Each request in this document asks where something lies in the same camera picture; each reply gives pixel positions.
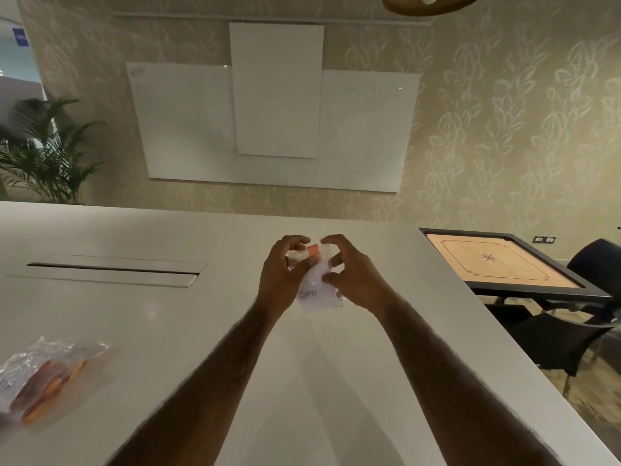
forearm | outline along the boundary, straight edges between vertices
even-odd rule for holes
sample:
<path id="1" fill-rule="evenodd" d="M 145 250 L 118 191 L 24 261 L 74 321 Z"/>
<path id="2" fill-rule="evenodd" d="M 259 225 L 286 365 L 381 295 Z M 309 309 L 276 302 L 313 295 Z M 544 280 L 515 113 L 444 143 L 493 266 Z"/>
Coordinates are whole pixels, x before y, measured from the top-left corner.
<path id="1" fill-rule="evenodd" d="M 448 466 L 559 465 L 410 305 L 394 303 L 378 320 Z"/>
<path id="2" fill-rule="evenodd" d="M 253 306 L 111 466 L 212 465 L 277 318 Z"/>

star design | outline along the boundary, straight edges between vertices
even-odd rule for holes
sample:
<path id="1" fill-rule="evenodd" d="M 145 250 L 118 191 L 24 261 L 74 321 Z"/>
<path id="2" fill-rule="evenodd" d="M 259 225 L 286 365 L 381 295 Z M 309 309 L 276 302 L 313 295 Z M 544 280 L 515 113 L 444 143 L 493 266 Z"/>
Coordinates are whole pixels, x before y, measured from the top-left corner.
<path id="1" fill-rule="evenodd" d="M 485 258 L 485 261 L 493 261 L 494 263 L 497 261 L 500 261 L 498 258 L 496 258 L 495 256 L 493 256 L 491 253 L 489 255 L 486 255 L 485 253 L 480 254 L 481 258 Z"/>

blue sign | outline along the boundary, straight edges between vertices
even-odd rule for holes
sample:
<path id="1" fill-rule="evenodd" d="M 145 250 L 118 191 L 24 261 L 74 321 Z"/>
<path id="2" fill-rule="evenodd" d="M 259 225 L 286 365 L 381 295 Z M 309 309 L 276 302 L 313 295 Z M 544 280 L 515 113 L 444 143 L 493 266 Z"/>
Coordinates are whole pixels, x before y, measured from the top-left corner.
<path id="1" fill-rule="evenodd" d="M 13 35 L 17 41 L 17 45 L 20 47 L 29 47 L 28 38 L 26 37 L 26 31 L 22 28 L 13 28 Z"/>

leaf pattern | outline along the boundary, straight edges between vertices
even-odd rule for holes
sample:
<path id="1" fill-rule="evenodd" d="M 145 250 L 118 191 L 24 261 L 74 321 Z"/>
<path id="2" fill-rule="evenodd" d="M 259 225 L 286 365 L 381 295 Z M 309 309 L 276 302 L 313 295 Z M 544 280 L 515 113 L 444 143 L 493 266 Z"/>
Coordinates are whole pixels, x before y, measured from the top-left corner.
<path id="1" fill-rule="evenodd" d="M 228 24 L 112 14 L 398 19 L 380 0 L 17 2 L 49 94 L 107 124 L 85 203 L 545 231 L 560 258 L 621 218 L 621 0 L 479 0 L 427 27 L 327 25 L 324 68 L 422 73 L 398 194 L 149 179 L 125 62 L 228 64 Z"/>

wall socket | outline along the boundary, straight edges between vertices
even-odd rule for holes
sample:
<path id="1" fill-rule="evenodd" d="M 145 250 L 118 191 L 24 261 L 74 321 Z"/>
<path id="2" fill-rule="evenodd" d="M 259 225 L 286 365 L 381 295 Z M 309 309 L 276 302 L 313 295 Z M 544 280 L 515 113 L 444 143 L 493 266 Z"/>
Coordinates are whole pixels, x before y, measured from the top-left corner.
<path id="1" fill-rule="evenodd" d="M 554 243 L 556 237 L 537 236 L 533 238 L 533 243 Z"/>

